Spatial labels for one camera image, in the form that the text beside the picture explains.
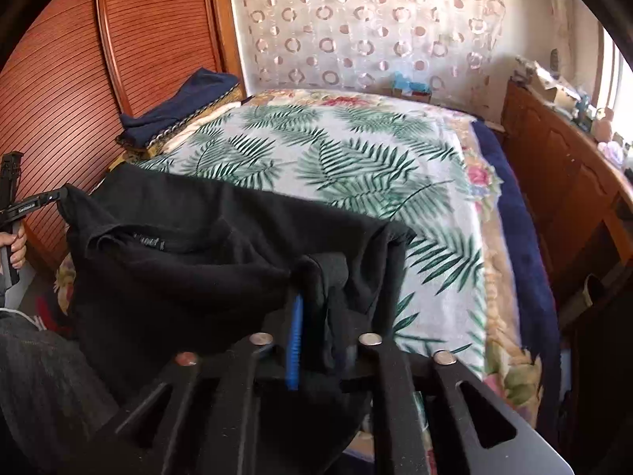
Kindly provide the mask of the person's left hand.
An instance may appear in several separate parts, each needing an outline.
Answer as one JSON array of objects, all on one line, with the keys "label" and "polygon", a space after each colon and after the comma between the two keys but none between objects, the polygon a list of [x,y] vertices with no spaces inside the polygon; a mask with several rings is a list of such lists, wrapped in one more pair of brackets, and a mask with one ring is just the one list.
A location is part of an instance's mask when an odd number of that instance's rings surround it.
[{"label": "person's left hand", "polygon": [[0,233],[0,245],[8,247],[11,255],[9,261],[15,270],[21,270],[26,261],[27,235],[24,224],[16,223],[17,229],[12,233]]}]

